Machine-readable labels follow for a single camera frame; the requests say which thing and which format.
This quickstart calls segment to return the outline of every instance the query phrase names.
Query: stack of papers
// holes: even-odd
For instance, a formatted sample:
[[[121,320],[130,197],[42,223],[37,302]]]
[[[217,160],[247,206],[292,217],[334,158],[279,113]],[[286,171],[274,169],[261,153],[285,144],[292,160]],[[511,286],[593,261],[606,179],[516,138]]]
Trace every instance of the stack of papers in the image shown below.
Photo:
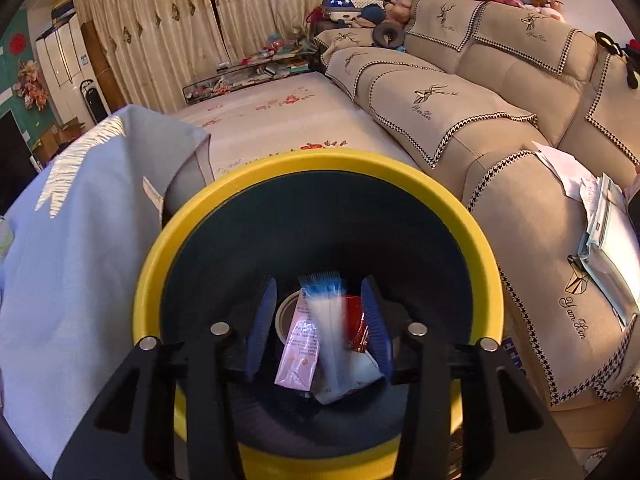
[[[542,163],[562,182],[565,195],[584,205],[587,229],[578,256],[625,327],[640,306],[640,246],[622,190],[606,174],[595,178],[568,153],[536,146]]]

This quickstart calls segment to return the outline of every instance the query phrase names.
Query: white embroidery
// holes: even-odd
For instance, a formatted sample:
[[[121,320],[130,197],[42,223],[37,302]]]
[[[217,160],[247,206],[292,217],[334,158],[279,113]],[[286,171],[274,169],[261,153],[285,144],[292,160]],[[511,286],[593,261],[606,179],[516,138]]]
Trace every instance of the white embroidery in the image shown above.
[[[71,144],[53,161],[53,166],[42,188],[35,210],[38,211],[50,198],[49,218],[55,218],[60,212],[76,174],[80,170],[80,165],[89,150],[100,144],[105,144],[114,137],[124,135],[122,120],[119,117],[109,117]]]

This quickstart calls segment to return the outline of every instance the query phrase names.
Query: fabric tag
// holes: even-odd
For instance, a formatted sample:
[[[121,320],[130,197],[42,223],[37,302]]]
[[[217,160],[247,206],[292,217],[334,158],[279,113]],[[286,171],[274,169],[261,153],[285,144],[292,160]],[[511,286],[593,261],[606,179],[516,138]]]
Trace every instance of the fabric tag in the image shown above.
[[[156,209],[158,209],[159,219],[162,222],[164,198],[156,191],[156,188],[152,186],[151,182],[149,182],[149,179],[146,176],[142,177],[142,187],[151,202],[154,204],[154,206],[156,206]]]

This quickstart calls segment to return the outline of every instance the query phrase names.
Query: silver bolt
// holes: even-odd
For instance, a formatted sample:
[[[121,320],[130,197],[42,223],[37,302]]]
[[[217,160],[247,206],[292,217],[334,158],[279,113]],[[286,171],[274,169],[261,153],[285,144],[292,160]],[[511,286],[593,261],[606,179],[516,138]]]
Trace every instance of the silver bolt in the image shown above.
[[[140,348],[143,350],[153,350],[157,344],[158,342],[156,341],[156,338],[149,335],[141,339],[139,343]]]
[[[411,323],[411,325],[409,325],[409,334],[418,336],[427,335],[427,327],[422,323]]]
[[[495,352],[499,348],[498,343],[490,337],[483,337],[480,340],[480,347],[487,352]]]
[[[224,321],[219,321],[211,325],[211,333],[213,335],[225,335],[229,330],[231,330],[231,327]]]

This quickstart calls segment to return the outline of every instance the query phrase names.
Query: sofa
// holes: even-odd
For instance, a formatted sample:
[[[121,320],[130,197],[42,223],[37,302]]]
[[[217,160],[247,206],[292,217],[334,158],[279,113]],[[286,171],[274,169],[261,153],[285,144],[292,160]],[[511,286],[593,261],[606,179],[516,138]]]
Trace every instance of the sofa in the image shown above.
[[[624,188],[640,164],[640,90],[593,36],[525,9],[415,0],[404,31],[405,52],[373,46],[371,29],[322,32],[326,76],[468,206],[504,284],[503,347],[570,445],[597,458],[640,394],[635,323],[620,325],[573,258],[584,207],[534,142]]]

